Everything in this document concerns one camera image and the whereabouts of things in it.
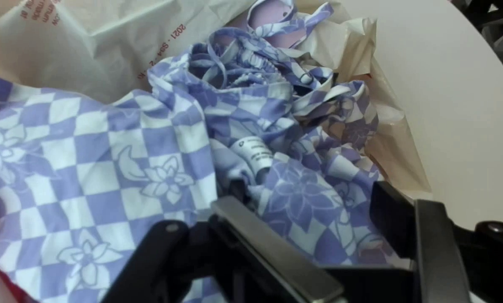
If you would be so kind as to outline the black chair base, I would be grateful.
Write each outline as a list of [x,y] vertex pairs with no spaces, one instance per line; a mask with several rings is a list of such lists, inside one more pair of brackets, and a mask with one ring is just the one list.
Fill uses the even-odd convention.
[[449,0],[482,35],[503,65],[503,0]]

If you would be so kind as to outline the crumpled purple checkered strappy garment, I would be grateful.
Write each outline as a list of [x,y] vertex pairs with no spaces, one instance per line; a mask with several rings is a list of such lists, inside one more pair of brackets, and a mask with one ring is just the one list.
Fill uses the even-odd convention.
[[379,125],[366,82],[317,59],[334,9],[299,14],[293,0],[257,0],[205,42],[149,70],[158,99],[173,92],[205,117],[220,191],[243,182],[254,211],[313,261],[393,263],[372,224],[384,180],[365,155]]

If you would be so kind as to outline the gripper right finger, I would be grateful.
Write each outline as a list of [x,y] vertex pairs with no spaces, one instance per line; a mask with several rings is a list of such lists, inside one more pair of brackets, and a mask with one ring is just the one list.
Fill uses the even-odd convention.
[[415,262],[418,303],[503,303],[503,222],[456,225],[443,203],[410,202],[373,185],[370,218],[399,257]]

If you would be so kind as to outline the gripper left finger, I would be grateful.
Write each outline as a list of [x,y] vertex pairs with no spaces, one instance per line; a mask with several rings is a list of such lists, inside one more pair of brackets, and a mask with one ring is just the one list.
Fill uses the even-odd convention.
[[344,287],[315,266],[235,197],[189,227],[155,223],[102,303],[184,303],[210,277],[226,303],[348,303]]

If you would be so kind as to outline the purple white checkered floral cloth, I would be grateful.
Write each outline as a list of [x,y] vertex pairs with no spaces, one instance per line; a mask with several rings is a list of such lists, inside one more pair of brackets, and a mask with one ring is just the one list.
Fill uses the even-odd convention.
[[99,303],[149,229],[217,198],[192,97],[111,105],[0,78],[0,270],[36,303]]

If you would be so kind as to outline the white plastic bag red print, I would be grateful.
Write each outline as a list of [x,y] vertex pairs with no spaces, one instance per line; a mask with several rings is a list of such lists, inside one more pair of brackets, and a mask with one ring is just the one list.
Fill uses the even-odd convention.
[[[151,68],[246,16],[256,1],[0,0],[0,78],[105,105],[136,90],[154,95]],[[405,114],[373,57],[376,19],[350,18],[341,0],[293,1],[301,15],[324,3],[334,9],[329,27],[317,35],[316,58],[351,67],[367,84],[379,125],[365,155],[384,180],[392,177],[402,190],[428,190]],[[227,194],[217,178],[216,192],[216,200]],[[207,218],[210,207],[199,211],[194,224],[185,223]]]

